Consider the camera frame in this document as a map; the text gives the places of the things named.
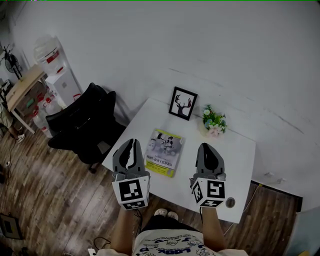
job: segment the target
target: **deer antlers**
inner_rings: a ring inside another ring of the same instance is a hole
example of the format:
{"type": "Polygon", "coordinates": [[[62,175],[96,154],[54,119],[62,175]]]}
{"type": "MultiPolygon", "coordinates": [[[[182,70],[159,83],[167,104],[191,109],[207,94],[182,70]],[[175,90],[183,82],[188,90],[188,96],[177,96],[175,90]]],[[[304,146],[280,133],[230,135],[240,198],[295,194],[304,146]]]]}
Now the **deer antlers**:
{"type": "Polygon", "coordinates": [[[179,100],[179,97],[180,97],[180,94],[178,94],[177,96],[175,96],[175,100],[174,100],[174,102],[176,103],[176,106],[180,109],[183,109],[183,108],[190,108],[191,107],[191,99],[189,98],[189,100],[188,100],[188,105],[187,106],[185,106],[185,103],[183,103],[183,106],[181,106],[180,105],[180,103],[178,102],[178,100],[179,100]]]}

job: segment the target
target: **office chair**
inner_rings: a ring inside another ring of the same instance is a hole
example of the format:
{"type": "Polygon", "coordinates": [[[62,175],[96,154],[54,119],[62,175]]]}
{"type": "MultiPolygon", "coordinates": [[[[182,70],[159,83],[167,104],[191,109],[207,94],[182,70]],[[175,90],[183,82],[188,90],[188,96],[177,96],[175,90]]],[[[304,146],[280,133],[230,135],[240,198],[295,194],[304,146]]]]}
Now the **office chair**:
{"type": "Polygon", "coordinates": [[[116,122],[115,104],[114,91],[107,93],[90,83],[74,103],[46,116],[53,136],[48,142],[49,147],[73,151],[83,163],[90,165],[89,171],[95,173],[93,165],[102,163],[126,128],[116,122]]]}

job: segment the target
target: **yellow book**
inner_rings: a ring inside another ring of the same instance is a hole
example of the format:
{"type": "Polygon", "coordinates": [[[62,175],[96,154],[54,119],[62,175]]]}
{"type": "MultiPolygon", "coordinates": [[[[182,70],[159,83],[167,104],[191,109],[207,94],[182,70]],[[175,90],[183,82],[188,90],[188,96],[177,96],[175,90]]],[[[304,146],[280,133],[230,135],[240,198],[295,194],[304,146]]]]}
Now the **yellow book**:
{"type": "Polygon", "coordinates": [[[172,178],[177,169],[183,141],[181,136],[155,129],[146,148],[145,167],[172,178]]]}

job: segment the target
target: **forearm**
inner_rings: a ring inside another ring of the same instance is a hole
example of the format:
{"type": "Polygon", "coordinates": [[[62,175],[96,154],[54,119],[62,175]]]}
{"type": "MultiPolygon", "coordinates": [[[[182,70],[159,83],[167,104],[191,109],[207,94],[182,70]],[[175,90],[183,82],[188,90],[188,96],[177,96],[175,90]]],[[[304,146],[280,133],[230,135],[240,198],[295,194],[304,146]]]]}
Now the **forearm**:
{"type": "Polygon", "coordinates": [[[133,245],[133,218],[133,210],[120,209],[110,245],[110,248],[116,250],[118,253],[130,256],[133,245]]]}
{"type": "Polygon", "coordinates": [[[219,223],[217,210],[210,207],[202,207],[201,209],[204,245],[215,252],[226,249],[227,243],[219,223]]]}

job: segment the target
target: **white t-shirt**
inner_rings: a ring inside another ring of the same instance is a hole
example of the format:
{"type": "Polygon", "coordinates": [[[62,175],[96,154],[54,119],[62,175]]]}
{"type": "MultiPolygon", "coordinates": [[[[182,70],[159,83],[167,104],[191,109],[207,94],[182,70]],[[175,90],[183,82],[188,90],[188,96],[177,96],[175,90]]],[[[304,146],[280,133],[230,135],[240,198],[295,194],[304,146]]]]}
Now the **white t-shirt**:
{"type": "MultiPolygon", "coordinates": [[[[185,229],[155,229],[140,233],[132,256],[248,256],[244,250],[215,252],[204,246],[203,234],[185,229]]],[[[127,256],[113,249],[99,250],[97,256],[127,256]]]]}

